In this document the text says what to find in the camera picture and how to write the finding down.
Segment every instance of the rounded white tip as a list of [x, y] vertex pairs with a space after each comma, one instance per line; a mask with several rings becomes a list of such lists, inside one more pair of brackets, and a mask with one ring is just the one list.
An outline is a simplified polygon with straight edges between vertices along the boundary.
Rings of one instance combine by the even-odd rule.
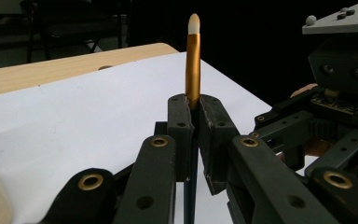
[[188, 33], [190, 35], [200, 33], [200, 18], [196, 13], [190, 16], [190, 20], [188, 21]]

